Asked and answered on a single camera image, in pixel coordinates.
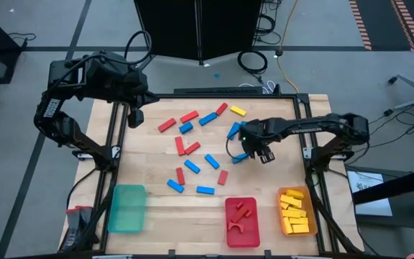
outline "blue block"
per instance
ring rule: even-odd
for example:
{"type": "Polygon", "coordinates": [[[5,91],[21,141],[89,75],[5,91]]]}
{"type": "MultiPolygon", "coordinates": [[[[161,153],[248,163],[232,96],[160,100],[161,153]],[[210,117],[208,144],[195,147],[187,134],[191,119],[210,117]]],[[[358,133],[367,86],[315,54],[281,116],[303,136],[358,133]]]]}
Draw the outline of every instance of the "blue block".
{"type": "Polygon", "coordinates": [[[206,155],[204,158],[207,160],[208,163],[210,163],[213,166],[213,168],[217,169],[220,167],[220,164],[216,162],[211,155],[206,155]]]}
{"type": "Polygon", "coordinates": [[[230,140],[233,140],[234,139],[234,135],[237,133],[237,132],[239,132],[239,128],[240,128],[240,124],[239,123],[237,123],[237,122],[235,122],[234,124],[233,124],[233,127],[231,127],[231,129],[229,130],[229,133],[228,133],[228,135],[226,136],[227,138],[229,138],[230,140]]]}
{"type": "Polygon", "coordinates": [[[231,159],[231,162],[233,164],[236,164],[236,163],[239,163],[239,162],[243,161],[244,159],[246,159],[248,157],[249,157],[249,154],[244,153],[244,154],[241,154],[241,155],[236,156],[235,158],[232,158],[231,159]]]}
{"type": "Polygon", "coordinates": [[[194,173],[199,173],[201,170],[199,169],[199,167],[197,167],[195,164],[193,164],[193,162],[186,160],[185,161],[185,165],[191,169],[194,173]]]}
{"type": "Polygon", "coordinates": [[[167,185],[170,186],[170,187],[172,187],[172,188],[174,188],[179,193],[182,193],[183,190],[185,190],[185,188],[183,186],[181,186],[180,184],[176,183],[172,179],[170,179],[169,181],[167,181],[167,185]]]}
{"type": "Polygon", "coordinates": [[[198,186],[198,188],[195,190],[199,194],[215,194],[215,189],[211,187],[205,187],[205,186],[198,186]]]}
{"type": "Polygon", "coordinates": [[[209,115],[205,116],[204,118],[199,119],[199,124],[200,124],[201,126],[203,126],[203,125],[205,125],[205,124],[207,124],[207,123],[211,122],[212,120],[216,119],[217,117],[218,117],[218,115],[216,115],[216,113],[215,113],[215,112],[212,112],[211,114],[209,114],[209,115]]]}
{"type": "Polygon", "coordinates": [[[181,134],[185,134],[186,132],[193,129],[193,125],[191,122],[185,123],[183,126],[179,127],[181,134]]]}

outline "chair leg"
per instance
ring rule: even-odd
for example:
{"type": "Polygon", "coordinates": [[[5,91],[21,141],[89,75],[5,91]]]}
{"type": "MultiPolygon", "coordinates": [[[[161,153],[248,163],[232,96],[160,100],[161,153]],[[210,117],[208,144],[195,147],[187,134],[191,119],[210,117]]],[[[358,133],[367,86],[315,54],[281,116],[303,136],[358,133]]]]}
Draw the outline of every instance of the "chair leg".
{"type": "Polygon", "coordinates": [[[404,109],[404,108],[407,108],[407,107],[409,107],[409,106],[412,106],[412,105],[414,105],[414,101],[409,101],[409,102],[406,102],[406,103],[404,103],[404,104],[397,105],[397,106],[395,106],[395,107],[394,107],[394,108],[392,108],[392,109],[388,109],[388,110],[386,110],[383,114],[384,114],[385,116],[389,116],[389,115],[391,115],[392,113],[394,113],[394,112],[396,112],[396,111],[400,111],[400,110],[402,110],[402,109],[404,109]]]}
{"type": "Polygon", "coordinates": [[[406,77],[404,77],[404,76],[402,76],[402,75],[396,75],[396,76],[392,77],[392,78],[388,81],[388,83],[389,83],[389,84],[393,84],[393,83],[395,83],[395,82],[396,82],[396,80],[397,80],[397,79],[400,79],[400,80],[404,81],[407,85],[409,85],[409,86],[411,86],[411,87],[413,87],[413,88],[414,88],[414,81],[412,81],[412,80],[410,80],[410,79],[408,79],[408,78],[406,78],[406,77]]]}

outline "orange container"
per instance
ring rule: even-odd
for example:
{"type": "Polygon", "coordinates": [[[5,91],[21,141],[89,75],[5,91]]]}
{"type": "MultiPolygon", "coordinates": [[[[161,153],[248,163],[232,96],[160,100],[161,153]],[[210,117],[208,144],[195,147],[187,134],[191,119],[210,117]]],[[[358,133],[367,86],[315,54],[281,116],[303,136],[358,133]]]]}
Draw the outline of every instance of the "orange container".
{"type": "Polygon", "coordinates": [[[289,237],[307,236],[317,234],[316,216],[314,216],[313,203],[311,202],[311,196],[309,196],[309,190],[306,186],[294,186],[294,187],[282,187],[277,191],[277,210],[279,211],[280,226],[282,232],[289,237]],[[287,190],[294,190],[301,192],[305,197],[301,202],[301,209],[306,211],[306,217],[309,222],[309,233],[287,234],[285,233],[284,217],[282,216],[282,207],[280,206],[280,196],[285,195],[287,190]]]}

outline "red container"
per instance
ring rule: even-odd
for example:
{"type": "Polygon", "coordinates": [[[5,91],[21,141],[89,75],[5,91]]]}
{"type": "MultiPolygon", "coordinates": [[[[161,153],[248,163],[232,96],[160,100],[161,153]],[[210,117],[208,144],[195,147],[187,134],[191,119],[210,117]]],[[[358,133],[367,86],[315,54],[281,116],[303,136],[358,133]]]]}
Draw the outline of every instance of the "red container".
{"type": "Polygon", "coordinates": [[[258,211],[257,201],[252,197],[246,198],[227,198],[224,202],[226,211],[226,243],[229,247],[259,247],[259,230],[258,230],[258,211]],[[237,205],[243,203],[250,209],[251,214],[248,217],[243,216],[237,223],[244,225],[244,231],[241,233],[237,227],[228,230],[228,223],[239,210],[237,205]]]}

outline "wooden table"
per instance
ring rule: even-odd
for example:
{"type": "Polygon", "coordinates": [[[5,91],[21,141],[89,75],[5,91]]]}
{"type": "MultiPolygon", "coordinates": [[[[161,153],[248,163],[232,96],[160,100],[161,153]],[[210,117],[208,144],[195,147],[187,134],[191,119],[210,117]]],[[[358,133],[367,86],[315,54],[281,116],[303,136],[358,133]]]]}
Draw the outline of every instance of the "wooden table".
{"type": "MultiPolygon", "coordinates": [[[[111,107],[105,101],[94,102],[86,133],[102,145],[106,139],[111,107]]],[[[326,95],[310,95],[310,107],[313,116],[331,112],[326,95]]],[[[286,237],[282,233],[276,207],[276,193],[280,187],[305,185],[298,136],[290,136],[281,143],[272,143],[270,147],[276,160],[264,165],[259,160],[250,159],[232,165],[225,151],[226,134],[233,122],[268,117],[294,119],[291,100],[161,99],[156,104],[144,106],[142,110],[144,124],[126,130],[118,184],[142,184],[146,188],[148,200],[144,231],[133,235],[110,233],[106,253],[150,255],[167,254],[169,249],[176,249],[178,255],[263,255],[263,250],[269,249],[273,255],[318,254],[315,236],[286,237]],[[204,127],[198,124],[197,118],[193,120],[194,129],[183,135],[183,143],[185,147],[196,141],[201,144],[201,148],[189,155],[189,159],[201,168],[198,175],[194,174],[183,165],[187,157],[178,156],[175,147],[174,137],[180,135],[179,118],[193,110],[203,117],[216,111],[223,102],[245,109],[247,115],[242,118],[227,109],[204,127]],[[176,118],[178,123],[161,134],[157,126],[171,117],[176,118]],[[217,159],[220,163],[218,170],[207,164],[205,154],[217,159]],[[169,178],[176,181],[177,167],[182,167],[185,173],[186,185],[182,194],[166,185],[169,178]],[[229,172],[224,186],[216,183],[221,169],[229,172]],[[214,196],[197,194],[197,185],[212,186],[216,193],[214,196]],[[232,249],[226,245],[224,201],[230,196],[252,196],[257,200],[261,239],[258,248],[232,249]]],[[[119,128],[119,123],[116,124],[115,134],[119,128]]],[[[329,133],[317,134],[319,145],[324,145],[333,137],[329,133]]],[[[242,151],[238,140],[230,142],[229,149],[233,154],[242,151]]],[[[78,181],[93,167],[92,160],[80,162],[75,180],[78,181]]],[[[345,173],[340,161],[332,161],[331,168],[345,173]]],[[[363,249],[347,180],[333,173],[326,173],[325,177],[333,218],[347,237],[363,249]]],[[[92,206],[97,180],[98,173],[82,182],[71,196],[70,207],[92,206]]],[[[322,223],[319,232],[323,233],[326,250],[330,250],[326,223],[322,216],[320,218],[322,223]]],[[[103,217],[98,223],[98,235],[102,227],[103,217]]]]}

